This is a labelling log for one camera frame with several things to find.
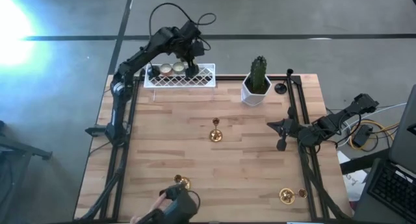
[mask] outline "black power adapter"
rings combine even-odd
[[[352,138],[352,143],[356,147],[363,147],[365,142],[370,138],[372,133],[372,127],[368,125],[362,125],[357,131],[357,134]]]

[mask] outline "bright light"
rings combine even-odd
[[[33,35],[30,21],[12,0],[0,0],[0,65],[22,64],[30,58],[34,42],[23,42]]]

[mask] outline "cactus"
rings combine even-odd
[[[265,75],[266,75],[267,61],[263,56],[258,56],[252,62],[250,72],[251,92],[255,94],[264,94],[267,90]]]

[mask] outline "potted cactus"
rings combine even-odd
[[[267,61],[258,56],[252,62],[252,68],[242,82],[241,101],[249,106],[258,105],[265,97],[270,87],[270,80],[266,76]]]

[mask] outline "white wire rack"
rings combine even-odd
[[[200,72],[193,78],[187,78],[185,72],[183,74],[172,74],[168,77],[159,75],[149,79],[148,69],[150,64],[146,66],[144,77],[145,88],[214,88],[215,87],[215,64],[198,64]]]

